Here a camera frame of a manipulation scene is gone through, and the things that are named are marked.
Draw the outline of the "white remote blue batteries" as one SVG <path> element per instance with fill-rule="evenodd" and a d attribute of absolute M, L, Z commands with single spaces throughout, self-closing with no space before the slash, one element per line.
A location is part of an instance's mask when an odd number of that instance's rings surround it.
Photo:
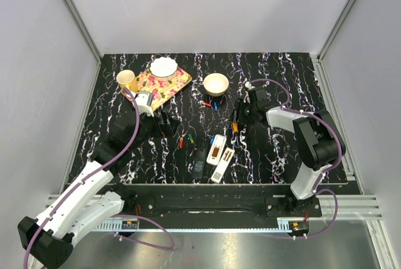
<path fill-rule="evenodd" d="M 234 153 L 235 153 L 234 149 L 230 149 L 230 148 L 225 149 L 225 151 L 211 177 L 212 182 L 214 182 L 214 183 L 221 182 L 222 177 L 223 177 L 226 169 L 228 168 Z"/>

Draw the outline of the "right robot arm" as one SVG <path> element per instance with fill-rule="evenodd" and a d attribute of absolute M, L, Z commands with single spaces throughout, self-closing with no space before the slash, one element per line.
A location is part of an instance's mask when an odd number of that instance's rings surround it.
<path fill-rule="evenodd" d="M 299 216 L 308 207 L 307 199 L 326 173 L 341 162 L 346 152 L 345 143 L 327 110 L 304 112 L 273 105 L 268 101 L 263 87 L 246 83 L 246 96 L 236 101 L 232 121 L 240 125 L 260 123 L 294 134 L 301 158 L 301 167 L 290 185 L 285 209 L 292 216 Z"/>

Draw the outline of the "green battery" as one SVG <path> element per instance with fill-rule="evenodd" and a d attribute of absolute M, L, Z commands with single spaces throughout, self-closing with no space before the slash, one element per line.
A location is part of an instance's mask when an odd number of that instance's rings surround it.
<path fill-rule="evenodd" d="M 189 138 L 190 142 L 193 144 L 193 143 L 194 143 L 194 140 L 193 140 L 191 134 L 188 134 L 188 138 Z"/>

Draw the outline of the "white remote orange batteries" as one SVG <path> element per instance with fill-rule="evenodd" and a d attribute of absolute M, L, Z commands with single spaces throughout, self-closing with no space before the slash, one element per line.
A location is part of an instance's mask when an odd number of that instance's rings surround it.
<path fill-rule="evenodd" d="M 224 146 L 226 144 L 226 137 L 223 135 L 215 135 L 214 140 L 212 141 L 212 145 L 207 156 L 206 162 L 212 166 L 217 166 L 222 152 L 224 150 Z"/>

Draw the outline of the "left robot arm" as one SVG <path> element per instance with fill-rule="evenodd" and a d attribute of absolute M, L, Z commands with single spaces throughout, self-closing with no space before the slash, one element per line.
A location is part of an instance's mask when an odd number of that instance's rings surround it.
<path fill-rule="evenodd" d="M 26 216 L 19 222 L 18 233 L 26 250 L 23 266 L 33 256 L 46 268 L 59 268 L 78 242 L 104 220 L 114 215 L 153 215 L 155 197 L 138 194 L 122 183 L 110 186 L 91 206 L 86 204 L 128 165 L 137 146 L 174 135 L 179 124 L 164 111 L 147 115 L 131 110 L 117 118 L 93 159 L 59 198 L 37 217 Z"/>

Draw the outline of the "black remote control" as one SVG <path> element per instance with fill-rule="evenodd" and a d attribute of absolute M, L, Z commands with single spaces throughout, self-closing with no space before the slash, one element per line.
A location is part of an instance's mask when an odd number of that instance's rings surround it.
<path fill-rule="evenodd" d="M 208 154 L 209 140 L 207 137 L 201 138 L 199 145 L 197 146 L 194 165 L 192 169 L 192 178 L 201 179 L 204 168 L 206 165 L 206 159 Z"/>

